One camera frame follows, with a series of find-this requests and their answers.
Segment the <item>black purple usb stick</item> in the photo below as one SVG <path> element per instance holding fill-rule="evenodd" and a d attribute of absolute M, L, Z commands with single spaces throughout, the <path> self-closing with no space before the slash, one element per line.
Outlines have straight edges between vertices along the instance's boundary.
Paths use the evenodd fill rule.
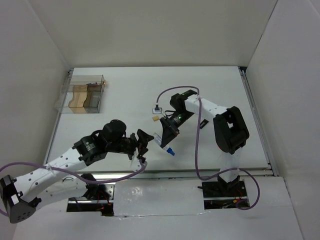
<path fill-rule="evenodd" d="M 204 119 L 201 123 L 200 123 L 200 129 L 203 129 L 207 124 L 209 123 L 208 120 Z"/>

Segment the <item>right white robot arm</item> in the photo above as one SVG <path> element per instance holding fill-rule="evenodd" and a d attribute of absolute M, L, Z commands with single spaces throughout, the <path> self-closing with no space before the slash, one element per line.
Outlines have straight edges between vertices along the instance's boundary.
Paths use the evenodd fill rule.
<path fill-rule="evenodd" d="M 201 124 L 204 120 L 212 123 L 216 146 L 222 151 L 224 166 L 217 174 L 218 190 L 223 196 L 230 196 L 239 184 L 239 159 L 242 148 L 250 137 L 249 130 L 240 109 L 236 106 L 230 108 L 217 105 L 200 97 L 197 89 L 177 93 L 170 99 L 169 104 L 174 111 L 171 116 L 160 119 L 162 125 L 161 148 L 167 146 L 180 133 L 179 127 L 193 115 L 198 115 L 194 165 L 196 175 L 203 181 L 214 178 L 201 177 L 199 172 L 199 140 Z"/>

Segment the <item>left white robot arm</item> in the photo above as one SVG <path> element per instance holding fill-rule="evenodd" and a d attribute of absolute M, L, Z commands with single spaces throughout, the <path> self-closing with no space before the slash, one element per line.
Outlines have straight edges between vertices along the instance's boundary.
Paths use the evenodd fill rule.
<path fill-rule="evenodd" d="M 54 202 L 72 197 L 92 200 L 109 183 L 120 182 L 142 173 L 147 166 L 144 154 L 154 137 L 141 129 L 126 136 L 127 127 L 114 119 L 103 129 L 82 137 L 58 158 L 45 165 L 34 164 L 35 170 L 0 180 L 0 197 L 10 223 L 17 224 L 37 210 Z M 91 174 L 77 172 L 106 158 L 108 153 L 125 154 L 134 162 L 133 173 L 114 180 L 96 180 Z"/>

